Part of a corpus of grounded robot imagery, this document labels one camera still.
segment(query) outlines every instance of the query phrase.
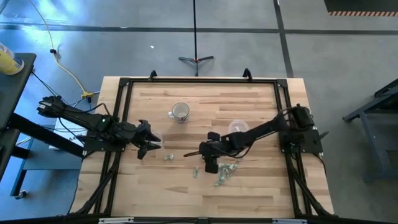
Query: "mug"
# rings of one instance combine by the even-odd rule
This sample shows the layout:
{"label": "mug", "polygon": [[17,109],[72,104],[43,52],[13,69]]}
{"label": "mug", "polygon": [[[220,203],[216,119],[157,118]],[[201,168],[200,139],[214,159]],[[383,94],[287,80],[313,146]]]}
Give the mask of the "mug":
{"label": "mug", "polygon": [[189,106],[186,103],[175,104],[169,112],[169,118],[181,123],[187,122],[189,118]]}

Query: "tripod base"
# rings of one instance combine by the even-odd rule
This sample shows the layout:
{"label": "tripod base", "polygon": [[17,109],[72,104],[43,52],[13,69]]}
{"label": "tripod base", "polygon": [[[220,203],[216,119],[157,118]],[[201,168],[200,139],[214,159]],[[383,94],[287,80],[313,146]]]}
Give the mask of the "tripod base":
{"label": "tripod base", "polygon": [[204,58],[199,58],[199,59],[193,59],[193,58],[186,58],[186,57],[178,57],[179,60],[181,61],[188,61],[191,62],[194,66],[195,66],[195,76],[198,77],[199,76],[199,63],[204,61],[204,60],[209,60],[209,59],[213,59],[213,56],[209,56],[209,57],[204,57]]}

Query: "yellow cable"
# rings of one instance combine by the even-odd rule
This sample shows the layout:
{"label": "yellow cable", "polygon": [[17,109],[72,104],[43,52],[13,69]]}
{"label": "yellow cable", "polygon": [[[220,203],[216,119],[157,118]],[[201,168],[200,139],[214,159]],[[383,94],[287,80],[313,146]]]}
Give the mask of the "yellow cable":
{"label": "yellow cable", "polygon": [[[40,11],[36,8],[36,6],[35,6],[35,4],[32,2],[32,0],[29,0],[29,1],[30,1],[30,3],[33,5],[33,7],[35,8],[35,10],[37,11],[37,13],[39,14],[39,16],[42,18],[42,20],[43,20],[43,22],[44,22],[44,24],[45,24],[45,27],[47,28],[47,32],[49,33],[49,36],[50,36],[51,47],[52,47],[52,49],[54,49],[54,43],[53,43],[53,41],[52,41],[52,36],[51,36],[51,32],[50,32],[49,26],[47,25],[47,23],[46,23],[44,17],[43,17],[42,14],[40,13]],[[79,84],[81,90],[83,91],[83,94],[81,95],[81,98],[92,97],[94,94],[93,94],[93,93],[87,92],[87,91],[84,89],[83,85],[80,83],[79,79],[77,79],[77,77],[76,77],[74,74],[72,74],[72,72],[70,72],[70,71],[67,70],[64,66],[62,66],[62,65],[60,65],[60,64],[58,63],[58,60],[57,60],[57,57],[55,56],[55,54],[56,54],[56,53],[52,53],[52,56],[53,56],[53,58],[54,58],[54,60],[55,60],[55,63],[56,63],[60,68],[62,68],[62,70],[64,70],[65,72],[67,72],[69,75],[71,75],[71,76],[75,79],[75,81],[77,82],[77,84]]]}

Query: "black table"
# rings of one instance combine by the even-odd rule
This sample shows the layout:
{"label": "black table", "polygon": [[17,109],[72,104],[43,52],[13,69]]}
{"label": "black table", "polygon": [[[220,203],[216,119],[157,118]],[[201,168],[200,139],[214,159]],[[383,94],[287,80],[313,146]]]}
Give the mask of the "black table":
{"label": "black table", "polygon": [[[83,158],[83,148],[81,146],[14,113],[29,75],[32,73],[33,63],[36,59],[36,54],[16,55],[25,62],[24,69],[15,75],[5,75],[0,73],[0,180],[4,175],[11,156],[19,157],[24,160],[14,184],[14,188],[11,192],[12,196],[18,196],[19,194],[27,170],[24,168],[25,161],[29,161],[27,160],[28,158],[31,158],[33,161],[37,160],[38,157],[43,157],[49,160],[48,164],[54,164],[57,163],[57,155],[68,152],[71,154],[68,155],[68,158],[72,157],[71,161],[68,161],[70,166],[74,166],[77,163],[76,159],[81,160],[81,158]],[[35,139],[29,144],[29,149],[31,149],[31,151],[16,146],[20,133],[24,133]],[[48,145],[43,142],[55,146],[65,152],[49,152]],[[26,165],[30,169],[37,169],[37,166],[44,168],[43,162],[36,162],[36,164],[36,166],[33,166],[30,161],[27,162]]]}

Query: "black metal frame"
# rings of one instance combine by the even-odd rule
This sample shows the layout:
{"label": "black metal frame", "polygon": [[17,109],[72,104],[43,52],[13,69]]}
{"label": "black metal frame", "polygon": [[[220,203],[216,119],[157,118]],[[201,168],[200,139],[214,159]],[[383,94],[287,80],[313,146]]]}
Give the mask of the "black metal frame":
{"label": "black metal frame", "polygon": [[[277,103],[277,109],[279,111],[282,110],[282,100],[280,96],[280,90],[283,91],[285,98],[286,107],[291,107],[289,89],[287,85],[286,79],[253,79],[251,73],[248,69],[245,69],[244,76],[245,78],[157,78],[156,72],[153,71],[150,78],[142,77],[142,78],[120,78],[118,93],[116,95],[116,102],[113,111],[113,116],[118,116],[121,104],[121,97],[124,88],[127,86],[127,95],[124,103],[122,120],[127,121],[127,115],[129,111],[129,105],[132,95],[132,88],[134,83],[253,83],[255,84],[270,84],[274,87],[275,100]],[[307,221],[307,223],[380,223],[366,220],[354,220],[349,218],[339,218],[334,215],[330,215],[326,212],[322,206],[317,202],[316,198],[312,195],[311,191],[308,189],[305,176],[303,163],[300,152],[296,153],[296,161],[297,161],[297,170],[292,162],[292,153],[289,150],[283,150],[287,173],[289,178],[290,185],[290,194],[292,196],[292,204],[294,210],[294,219],[296,219],[299,223],[306,223],[303,221]],[[111,168],[108,170],[110,158],[112,152],[105,152],[105,157],[103,161],[103,167],[101,171],[100,182],[96,190],[93,192],[93,195],[90,199],[82,206],[79,211],[75,213],[70,213],[65,216],[57,216],[57,217],[44,217],[44,218],[31,218],[24,220],[14,220],[7,221],[7,223],[98,223],[99,218],[109,218],[111,217],[111,211],[113,206],[113,198],[116,190],[116,181],[118,178],[118,169],[121,159],[121,152],[115,152],[114,161],[112,163]],[[108,199],[106,202],[105,209],[101,212],[101,203],[103,190],[106,185],[110,181],[110,188]],[[298,183],[303,192],[304,205],[305,205],[305,214],[303,214],[299,207],[299,200],[297,197],[297,190],[295,184]],[[91,208],[94,206],[94,213],[88,214]],[[312,208],[318,213],[318,215],[312,215]],[[181,217],[134,217],[134,223],[148,223],[148,222],[172,222],[173,220],[181,220]],[[283,223],[284,219],[280,218],[198,218],[198,217],[187,217],[184,220],[191,220],[191,222],[195,223]]]}

